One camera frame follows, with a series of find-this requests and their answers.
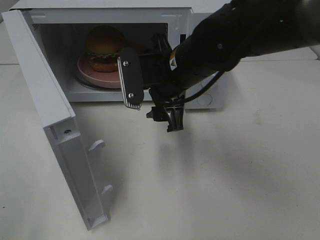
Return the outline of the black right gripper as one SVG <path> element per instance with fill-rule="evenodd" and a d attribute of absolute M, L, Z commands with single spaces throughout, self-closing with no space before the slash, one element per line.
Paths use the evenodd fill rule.
<path fill-rule="evenodd" d="M 175 86 L 169 77 L 171 45 L 165 34 L 151 37 L 153 48 L 138 55 L 131 47 L 123 48 L 117 59 L 118 74 L 124 105 L 140 109 L 144 100 L 144 88 L 148 89 L 154 106 L 146 114 L 155 122 L 167 122 L 167 131 L 184 129 L 184 104 L 176 104 L 185 98 L 185 91 Z"/>

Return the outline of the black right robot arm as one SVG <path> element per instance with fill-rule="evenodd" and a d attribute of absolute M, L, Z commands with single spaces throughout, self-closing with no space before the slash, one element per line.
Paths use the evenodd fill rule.
<path fill-rule="evenodd" d="M 186 103 L 203 95 L 241 59 L 320 43 L 317 0 L 233 0 L 202 20 L 172 48 L 163 34 L 154 49 L 137 54 L 126 47 L 117 65 L 123 102 L 138 110 L 148 90 L 153 107 L 147 117 L 167 122 L 168 132 L 184 128 Z"/>

